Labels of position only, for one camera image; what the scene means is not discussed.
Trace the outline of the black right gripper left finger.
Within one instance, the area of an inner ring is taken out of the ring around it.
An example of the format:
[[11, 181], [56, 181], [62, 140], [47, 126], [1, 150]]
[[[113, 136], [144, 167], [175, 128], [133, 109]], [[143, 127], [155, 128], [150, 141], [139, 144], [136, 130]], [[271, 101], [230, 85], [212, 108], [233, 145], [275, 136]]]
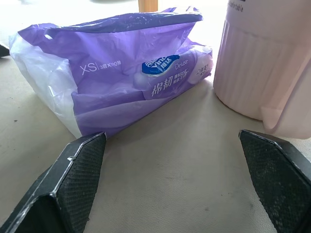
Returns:
[[0, 233], [83, 233], [98, 189], [104, 132], [66, 145], [30, 186]]

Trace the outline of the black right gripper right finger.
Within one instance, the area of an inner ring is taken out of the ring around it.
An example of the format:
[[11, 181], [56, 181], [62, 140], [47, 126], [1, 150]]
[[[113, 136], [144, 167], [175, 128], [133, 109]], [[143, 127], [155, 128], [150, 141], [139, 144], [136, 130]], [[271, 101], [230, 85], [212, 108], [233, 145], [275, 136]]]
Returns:
[[289, 141], [269, 134], [241, 130], [239, 139], [277, 233], [311, 233], [311, 162]]

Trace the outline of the pink ribbed plastic container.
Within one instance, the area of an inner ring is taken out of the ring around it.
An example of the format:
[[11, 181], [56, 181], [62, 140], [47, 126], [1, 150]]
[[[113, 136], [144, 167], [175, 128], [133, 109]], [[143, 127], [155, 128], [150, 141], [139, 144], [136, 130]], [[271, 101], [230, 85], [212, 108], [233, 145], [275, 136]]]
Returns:
[[311, 0], [228, 0], [213, 87], [268, 134], [311, 138]]

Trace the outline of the purple tissue pack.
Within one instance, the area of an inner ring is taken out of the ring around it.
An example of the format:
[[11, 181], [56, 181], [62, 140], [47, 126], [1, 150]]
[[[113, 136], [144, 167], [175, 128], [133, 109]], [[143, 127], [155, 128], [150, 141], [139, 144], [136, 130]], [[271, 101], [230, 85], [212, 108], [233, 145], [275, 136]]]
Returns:
[[211, 74], [212, 49], [189, 39], [202, 19], [188, 7], [34, 24], [10, 37], [10, 55], [75, 137], [112, 136]]

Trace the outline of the wooden leg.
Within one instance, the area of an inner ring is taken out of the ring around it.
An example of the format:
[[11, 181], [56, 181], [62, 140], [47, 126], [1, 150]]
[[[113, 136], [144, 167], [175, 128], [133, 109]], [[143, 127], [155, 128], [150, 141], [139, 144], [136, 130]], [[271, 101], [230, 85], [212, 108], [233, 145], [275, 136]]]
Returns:
[[138, 0], [139, 12], [156, 12], [158, 11], [158, 0]]

